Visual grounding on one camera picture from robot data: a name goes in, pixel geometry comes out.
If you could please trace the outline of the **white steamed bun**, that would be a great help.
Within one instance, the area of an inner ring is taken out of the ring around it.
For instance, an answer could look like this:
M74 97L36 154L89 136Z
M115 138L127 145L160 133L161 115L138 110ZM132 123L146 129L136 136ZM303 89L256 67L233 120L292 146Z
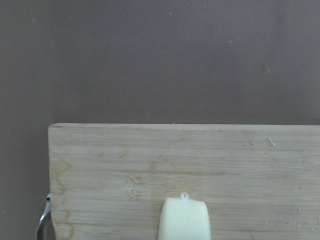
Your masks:
M210 240L211 224L205 202L187 192L165 199L158 226L159 240Z

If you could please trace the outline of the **wooden cutting board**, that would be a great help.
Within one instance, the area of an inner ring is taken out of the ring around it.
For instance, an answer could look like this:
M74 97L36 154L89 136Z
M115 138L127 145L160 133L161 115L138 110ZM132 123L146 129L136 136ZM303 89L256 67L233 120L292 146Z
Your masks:
M58 240L155 240L182 192L214 240L320 237L317 125L55 123L48 148Z

